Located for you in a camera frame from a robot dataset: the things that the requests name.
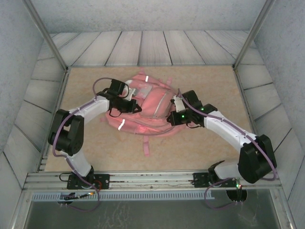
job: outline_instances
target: metal pole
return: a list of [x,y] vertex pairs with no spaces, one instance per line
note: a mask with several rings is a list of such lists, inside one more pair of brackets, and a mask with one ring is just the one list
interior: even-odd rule
[[37,13],[33,3],[31,2],[31,0],[22,0],[25,7],[27,8],[27,10],[29,11],[31,17],[33,18],[35,24],[37,25],[39,31],[41,32],[43,38],[45,39],[46,43],[48,44],[49,48],[51,49],[51,51],[53,52],[55,58],[57,58],[57,60],[59,61],[59,63],[61,64],[62,68],[64,70],[68,69],[67,64],[65,63],[65,61],[63,60],[61,54],[59,53],[56,45],[54,44],[51,36],[49,35],[45,25],[43,24],[39,14]]
[[271,9],[273,3],[275,2],[275,0],[266,0],[262,10],[260,11],[258,17],[256,18],[251,30],[250,30],[250,33],[247,37],[247,40],[245,41],[242,49],[240,50],[237,58],[236,58],[236,61],[235,63],[233,64],[233,68],[234,70],[237,69],[238,65],[241,63],[245,53],[247,52],[249,46],[251,45],[251,43],[253,42],[254,38],[256,37],[259,29],[261,28],[269,10]]

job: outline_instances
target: white wood panel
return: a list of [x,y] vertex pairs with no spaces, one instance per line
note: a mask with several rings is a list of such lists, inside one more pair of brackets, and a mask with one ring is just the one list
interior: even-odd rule
[[68,66],[74,64],[99,34],[99,32],[83,32],[64,45],[59,51],[66,64]]
[[122,32],[106,65],[137,65],[141,36],[140,31]]
[[259,118],[281,103],[273,84],[245,90],[244,93],[253,119]]
[[248,48],[241,64],[264,64],[258,49]]
[[74,65],[105,65],[120,34],[120,31],[102,32]]
[[271,139],[273,150],[279,146],[291,129],[283,105],[256,120],[255,125],[259,135],[265,134]]
[[[234,58],[237,57],[248,36],[243,31],[214,30],[206,32],[210,34],[221,46],[223,46],[223,48],[226,49]],[[256,48],[254,43],[252,43],[250,47]]]
[[238,66],[238,75],[240,77],[243,89],[249,89],[272,83],[272,79],[265,65],[244,65]]
[[35,172],[38,167],[39,151],[17,127],[13,126],[4,152],[20,185],[23,186],[27,173]]
[[24,100],[53,112],[60,85],[60,82],[30,80]]
[[185,31],[206,64],[232,64],[235,59],[205,31]]
[[15,124],[41,150],[51,119],[49,112],[23,101]]
[[[59,49],[60,47],[64,46],[67,42],[72,40],[74,37],[77,36],[78,33],[76,32],[62,32],[56,34],[54,37],[52,37],[52,40],[56,47]],[[43,42],[40,53],[38,55],[37,60],[46,59],[54,57],[52,51],[50,50],[48,44],[46,41]]]
[[303,160],[301,169],[295,180],[292,192],[288,199],[288,204],[291,209],[295,224],[298,229],[304,228],[305,225],[305,162]]
[[164,31],[173,64],[205,64],[184,31]]
[[39,60],[36,62],[32,79],[62,81],[64,70],[56,58]]
[[162,31],[143,31],[139,65],[172,64]]
[[0,228],[9,228],[21,188],[4,153],[0,152]]
[[294,130],[289,132],[274,155],[277,162],[277,173],[286,198],[288,198],[304,158],[304,153]]

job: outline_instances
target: table surface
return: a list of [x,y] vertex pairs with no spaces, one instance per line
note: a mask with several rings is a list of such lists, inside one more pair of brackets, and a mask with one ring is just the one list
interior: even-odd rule
[[[231,66],[104,67],[73,68],[65,88],[61,108],[69,110],[93,98],[92,84],[100,77],[126,81],[139,71],[162,79],[172,77],[172,87],[182,92],[195,90],[203,104],[210,103],[224,116],[250,131],[250,123]],[[110,81],[96,85],[96,91]],[[184,129],[171,137],[150,137],[150,156],[144,156],[143,137],[101,122],[104,114],[85,126],[83,149],[95,171],[147,171],[208,169],[221,160],[238,159],[225,140],[206,128]],[[63,158],[49,151],[45,171],[70,171]]]

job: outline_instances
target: backpack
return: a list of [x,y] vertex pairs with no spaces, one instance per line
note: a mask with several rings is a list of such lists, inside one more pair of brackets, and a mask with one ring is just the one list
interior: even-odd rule
[[172,126],[166,121],[175,106],[171,103],[176,91],[169,86],[171,79],[165,84],[151,76],[138,74],[125,82],[133,91],[132,99],[142,108],[141,112],[120,113],[117,109],[106,113],[109,125],[136,135],[144,136],[144,154],[149,156],[149,136],[171,136],[184,129],[186,125]]

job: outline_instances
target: gray wall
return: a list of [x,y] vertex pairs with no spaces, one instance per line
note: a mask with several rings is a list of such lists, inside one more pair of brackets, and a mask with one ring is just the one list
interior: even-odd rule
[[33,0],[49,32],[248,30],[265,0]]
[[21,0],[0,2],[0,151],[20,109],[42,44]]
[[255,39],[305,149],[305,1],[277,0]]

